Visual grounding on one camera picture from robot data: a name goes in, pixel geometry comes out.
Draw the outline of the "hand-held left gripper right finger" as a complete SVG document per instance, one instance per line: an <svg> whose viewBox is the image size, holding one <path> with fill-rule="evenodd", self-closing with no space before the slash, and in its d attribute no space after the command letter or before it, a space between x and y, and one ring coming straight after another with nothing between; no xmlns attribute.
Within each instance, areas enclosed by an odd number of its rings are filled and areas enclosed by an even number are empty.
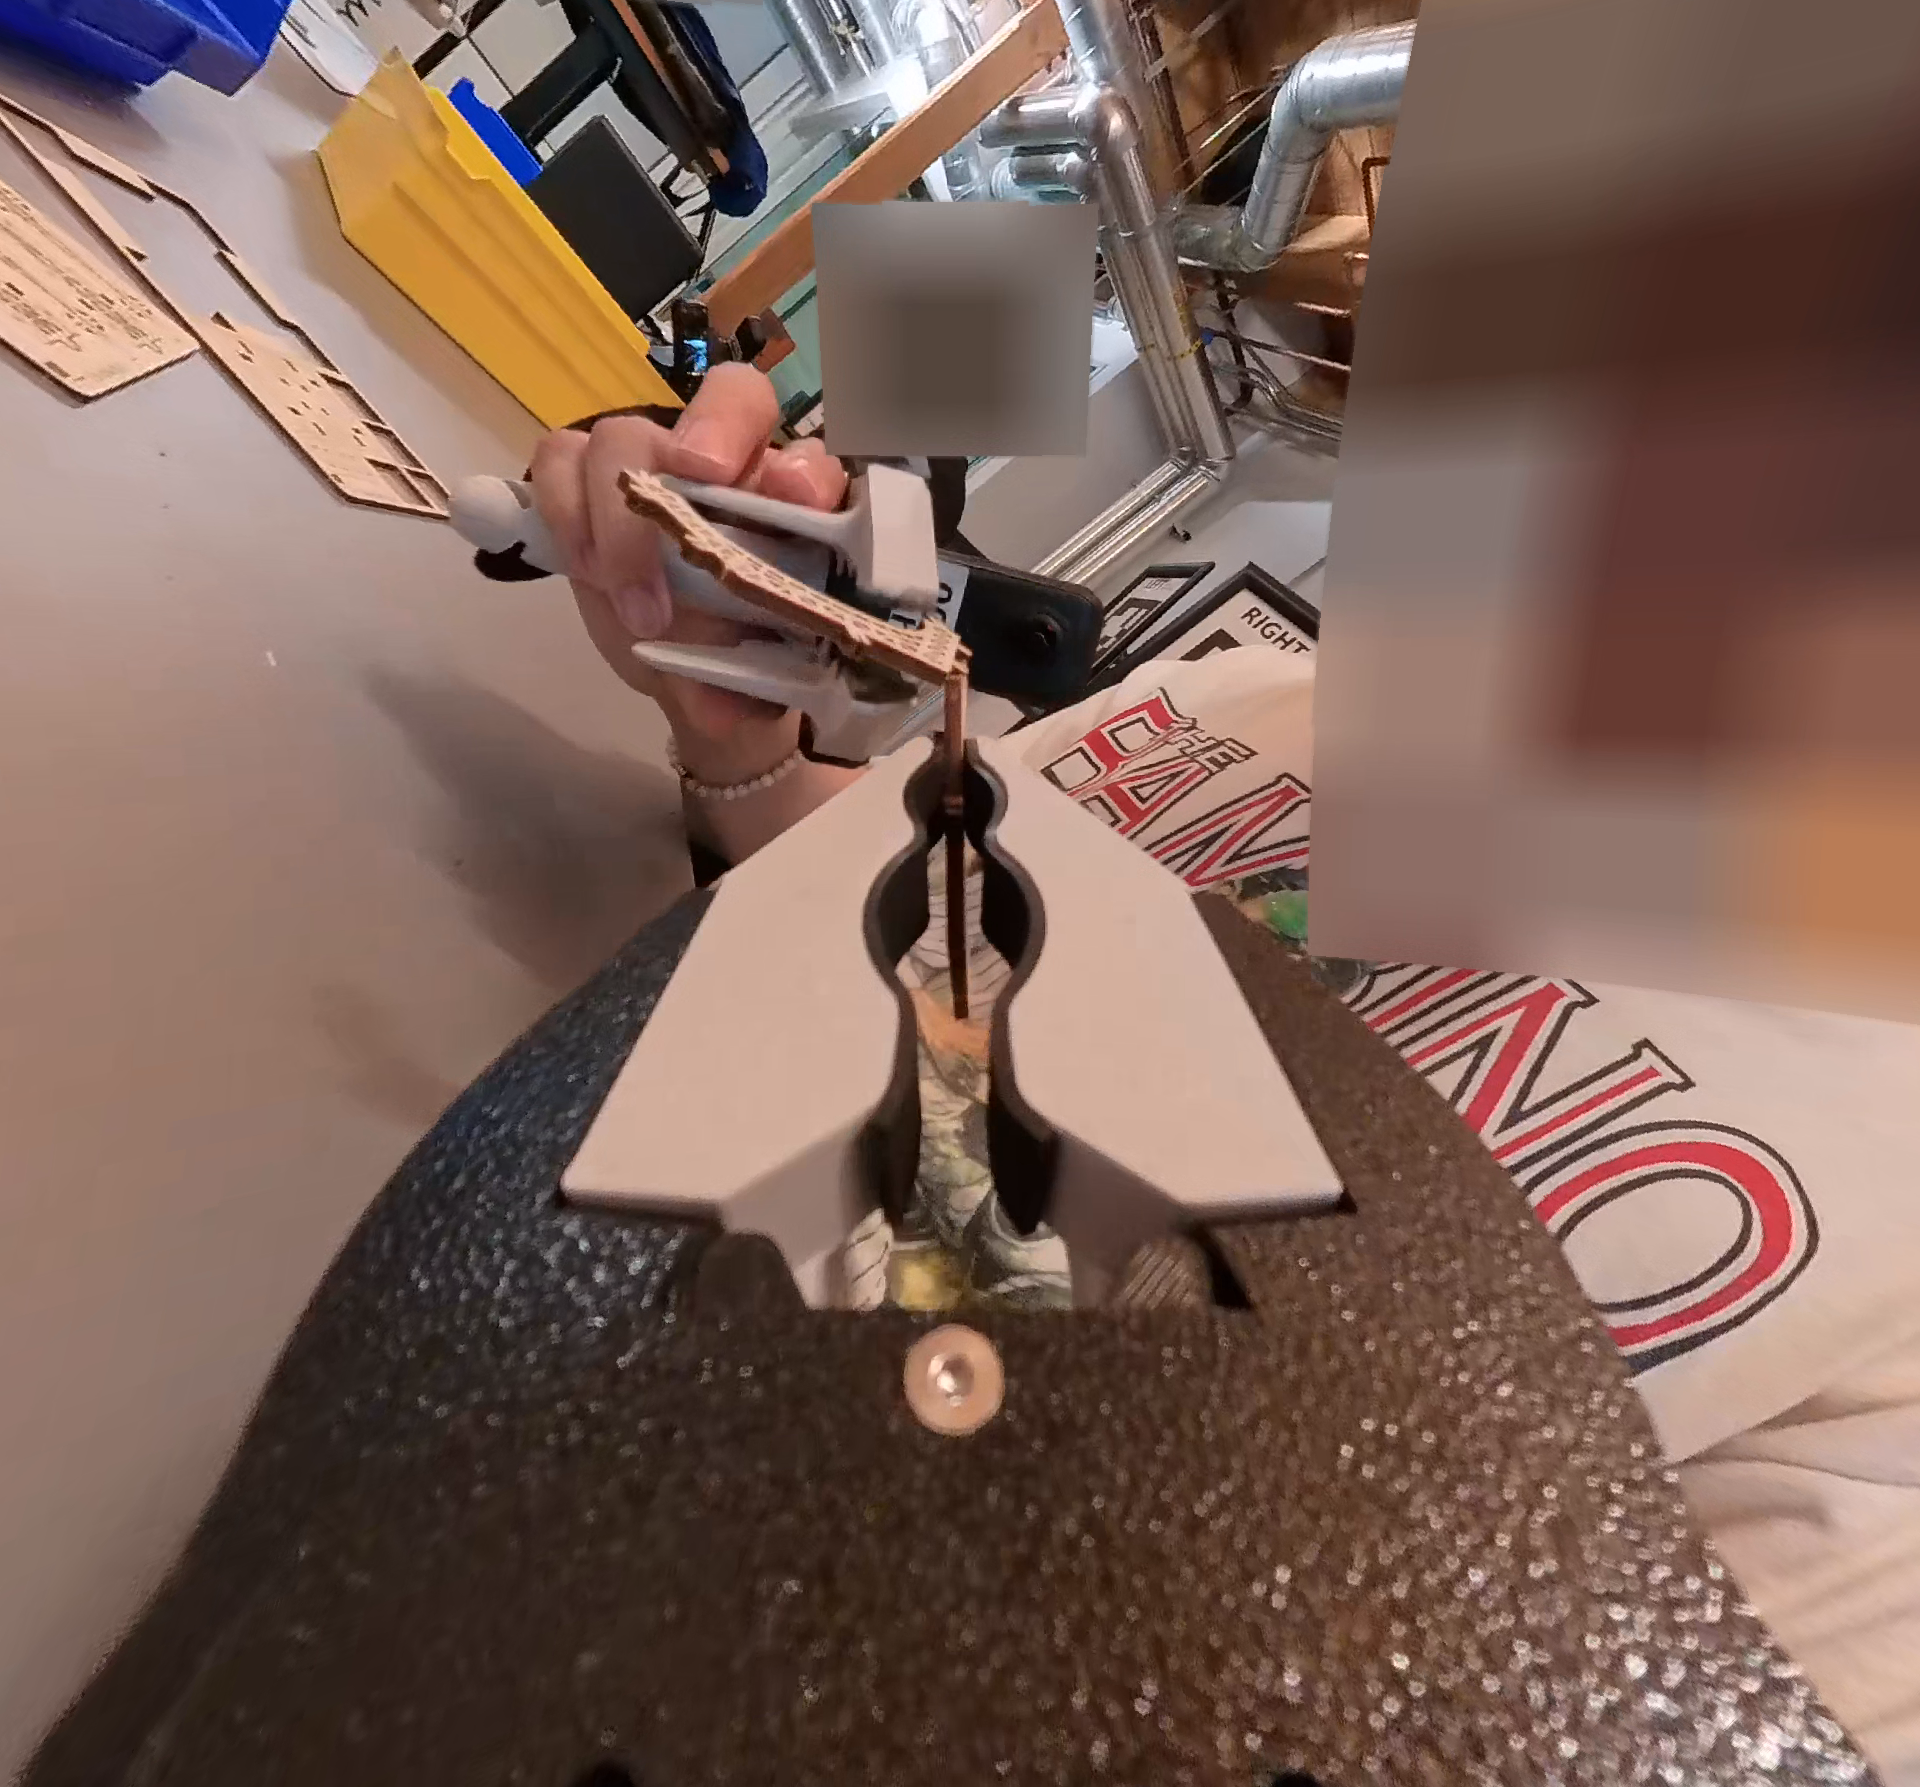
<svg viewBox="0 0 1920 1787"><path fill-rule="evenodd" d="M986 1101L1008 1219L1065 1243L1077 1293L1110 1293L1149 1243L1340 1209L1197 895L1008 743L970 745L966 793L981 931L1010 967Z"/></svg>

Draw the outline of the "wooden lattice arch piece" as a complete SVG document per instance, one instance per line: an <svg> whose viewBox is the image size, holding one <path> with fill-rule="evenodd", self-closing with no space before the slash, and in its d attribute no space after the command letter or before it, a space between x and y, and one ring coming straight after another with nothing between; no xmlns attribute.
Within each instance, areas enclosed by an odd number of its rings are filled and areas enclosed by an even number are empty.
<svg viewBox="0 0 1920 1787"><path fill-rule="evenodd" d="M620 477L627 505L656 529L662 553L679 551L740 599L766 609L775 623L829 639L856 657L884 661L931 687L942 687L961 663L970 677L970 647L938 613L876 615L806 587L707 525L665 479L666 475L646 471L627 471Z"/></svg>
<svg viewBox="0 0 1920 1787"><path fill-rule="evenodd" d="M957 665L942 683L938 765L949 1001L953 1017L964 1025L973 1019L966 911L968 667Z"/></svg>

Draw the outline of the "cut-out plywood sheet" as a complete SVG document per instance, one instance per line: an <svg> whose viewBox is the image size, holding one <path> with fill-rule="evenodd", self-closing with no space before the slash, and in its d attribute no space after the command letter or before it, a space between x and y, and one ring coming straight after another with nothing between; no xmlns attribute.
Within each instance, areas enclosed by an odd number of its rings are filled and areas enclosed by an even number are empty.
<svg viewBox="0 0 1920 1787"><path fill-rule="evenodd" d="M192 335L199 349L338 499L449 519L451 495L443 479L195 199L13 97L3 103L3 119L18 151L58 187L142 291ZM169 205L190 219L216 263L270 321L270 329L220 311L190 311L158 277L146 249L104 209L85 175L109 179L142 201Z"/></svg>

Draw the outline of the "person's right forearm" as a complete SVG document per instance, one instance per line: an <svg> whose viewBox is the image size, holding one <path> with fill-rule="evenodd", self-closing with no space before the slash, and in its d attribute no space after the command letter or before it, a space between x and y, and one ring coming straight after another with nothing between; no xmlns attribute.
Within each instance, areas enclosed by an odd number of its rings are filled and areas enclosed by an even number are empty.
<svg viewBox="0 0 1920 1787"><path fill-rule="evenodd" d="M740 861L852 787L864 767L794 755L748 781L680 775L685 839L696 887L715 887Z"/></svg>

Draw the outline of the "black chair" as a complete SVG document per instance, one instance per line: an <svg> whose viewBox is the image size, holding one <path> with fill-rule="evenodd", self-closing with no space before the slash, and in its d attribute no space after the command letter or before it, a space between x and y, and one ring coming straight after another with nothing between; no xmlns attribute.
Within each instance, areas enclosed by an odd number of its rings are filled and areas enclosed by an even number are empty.
<svg viewBox="0 0 1920 1787"><path fill-rule="evenodd" d="M527 193L637 323L702 267L698 239L608 117L588 119L560 143Z"/></svg>

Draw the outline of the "white printed shirt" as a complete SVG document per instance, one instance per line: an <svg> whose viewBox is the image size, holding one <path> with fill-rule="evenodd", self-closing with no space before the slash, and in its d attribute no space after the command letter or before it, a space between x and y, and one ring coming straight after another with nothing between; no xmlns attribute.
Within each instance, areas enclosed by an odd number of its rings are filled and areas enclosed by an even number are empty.
<svg viewBox="0 0 1920 1787"><path fill-rule="evenodd" d="M1017 731L1020 763L1191 889L1309 943L1315 667L1200 643ZM1065 1309L1070 1261L993 1195L989 1043L942 909L904 973L924 1147L842 1303ZM1636 1374L1693 1514L1886 1782L1919 1776L1919 1041L1822 1011L1313 959L1479 1133Z"/></svg>

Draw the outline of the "person's right hand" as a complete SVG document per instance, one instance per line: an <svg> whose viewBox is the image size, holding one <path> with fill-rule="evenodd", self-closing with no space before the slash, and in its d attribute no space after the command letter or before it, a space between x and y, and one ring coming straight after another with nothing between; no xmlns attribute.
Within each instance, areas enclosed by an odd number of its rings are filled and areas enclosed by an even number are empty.
<svg viewBox="0 0 1920 1787"><path fill-rule="evenodd" d="M620 477L653 471L762 493L813 511L836 511L848 477L818 443L776 449L780 405L770 379L740 363L719 365L662 425L618 413L587 429L540 437L528 479L588 639L630 689L662 711L687 773L707 785L738 785L769 773L801 739L786 709L656 669L638 643L733 647L756 639L740 621L674 599L661 537L628 507Z"/></svg>

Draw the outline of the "blue jacket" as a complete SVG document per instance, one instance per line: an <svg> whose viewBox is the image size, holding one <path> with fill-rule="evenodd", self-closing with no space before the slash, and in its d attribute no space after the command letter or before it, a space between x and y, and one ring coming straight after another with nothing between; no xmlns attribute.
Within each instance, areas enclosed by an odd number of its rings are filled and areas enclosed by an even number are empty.
<svg viewBox="0 0 1920 1787"><path fill-rule="evenodd" d="M712 99L712 111L707 107L689 111L704 141L726 161L711 181L711 203L720 215L748 219L766 201L770 165L740 85L698 7L669 1L661 3L661 15L673 45L689 59L691 73Z"/></svg>

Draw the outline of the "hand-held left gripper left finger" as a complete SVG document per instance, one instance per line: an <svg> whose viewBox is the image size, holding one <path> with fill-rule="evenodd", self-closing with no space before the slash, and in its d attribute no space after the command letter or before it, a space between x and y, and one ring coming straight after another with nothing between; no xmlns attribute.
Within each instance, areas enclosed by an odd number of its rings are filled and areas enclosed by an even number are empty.
<svg viewBox="0 0 1920 1787"><path fill-rule="evenodd" d="M876 1209L915 1195L919 1023L901 967L931 923L942 767L872 763L711 891L569 1163L581 1207L773 1241L811 1307Z"/></svg>

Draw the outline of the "small blue plastic bin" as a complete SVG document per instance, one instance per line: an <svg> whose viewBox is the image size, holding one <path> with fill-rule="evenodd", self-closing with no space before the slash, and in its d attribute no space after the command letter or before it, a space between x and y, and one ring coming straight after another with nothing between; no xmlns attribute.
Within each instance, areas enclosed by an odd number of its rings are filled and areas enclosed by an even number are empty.
<svg viewBox="0 0 1920 1787"><path fill-rule="evenodd" d="M509 119L481 97L473 79L458 77L446 91L446 99L520 189L531 187L540 177L543 159L512 129Z"/></svg>

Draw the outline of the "yellow plastic bin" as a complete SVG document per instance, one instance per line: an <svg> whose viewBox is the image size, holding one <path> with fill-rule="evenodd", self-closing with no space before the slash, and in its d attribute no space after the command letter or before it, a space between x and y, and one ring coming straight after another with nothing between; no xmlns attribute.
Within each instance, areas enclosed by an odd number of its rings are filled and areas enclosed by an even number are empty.
<svg viewBox="0 0 1920 1787"><path fill-rule="evenodd" d="M540 425L680 407L646 335L399 51L317 157L344 237Z"/></svg>

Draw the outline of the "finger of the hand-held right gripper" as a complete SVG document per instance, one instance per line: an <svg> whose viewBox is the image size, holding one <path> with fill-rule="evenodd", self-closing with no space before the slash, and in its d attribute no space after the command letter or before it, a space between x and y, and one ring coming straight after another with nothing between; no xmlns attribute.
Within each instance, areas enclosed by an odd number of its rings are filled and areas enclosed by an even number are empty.
<svg viewBox="0 0 1920 1787"><path fill-rule="evenodd" d="M909 469L856 471L836 509L680 477L665 485L735 545L832 599L876 615L934 615L942 603L931 487Z"/></svg>
<svg viewBox="0 0 1920 1787"><path fill-rule="evenodd" d="M679 551L662 557L676 603L719 617L722 641L637 643L637 657L669 675L728 695L770 703L802 719L802 745L818 759L861 765L888 751L928 685L876 657L852 655L829 639L775 623L766 609L689 563Z"/></svg>

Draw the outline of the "black framed poster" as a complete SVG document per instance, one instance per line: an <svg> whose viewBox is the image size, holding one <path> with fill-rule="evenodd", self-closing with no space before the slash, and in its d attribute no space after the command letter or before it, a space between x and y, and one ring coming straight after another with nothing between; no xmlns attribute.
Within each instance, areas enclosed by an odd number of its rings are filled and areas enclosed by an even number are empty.
<svg viewBox="0 0 1920 1787"><path fill-rule="evenodd" d="M1284 581L1246 561L1222 571L1212 561L1158 563L1110 599L1086 689L1115 687L1157 661L1191 661L1237 647L1313 653L1320 615Z"/></svg>

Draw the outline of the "wooden beam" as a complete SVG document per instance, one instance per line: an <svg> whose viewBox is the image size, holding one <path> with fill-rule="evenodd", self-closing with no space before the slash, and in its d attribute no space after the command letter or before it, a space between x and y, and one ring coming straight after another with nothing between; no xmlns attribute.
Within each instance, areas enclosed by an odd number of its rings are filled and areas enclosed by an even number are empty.
<svg viewBox="0 0 1920 1787"><path fill-rule="evenodd" d="M1069 53L1054 0L1033 0L1020 15L941 81L875 145L852 159L808 203L791 213L704 293L712 327L733 335L770 309L815 265L813 215L827 205L876 205L904 193L934 161Z"/></svg>

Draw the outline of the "straight metal duct pipe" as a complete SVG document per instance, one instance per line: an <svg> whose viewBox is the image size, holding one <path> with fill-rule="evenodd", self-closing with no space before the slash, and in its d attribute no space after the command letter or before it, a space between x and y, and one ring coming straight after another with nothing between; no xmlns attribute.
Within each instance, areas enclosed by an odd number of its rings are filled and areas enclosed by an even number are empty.
<svg viewBox="0 0 1920 1787"><path fill-rule="evenodd" d="M1219 469L1237 455L1158 185L1170 145L1128 0L1052 0L1077 89L1020 105L1019 143L1086 153L1123 261L1123 307L1170 445Z"/></svg>

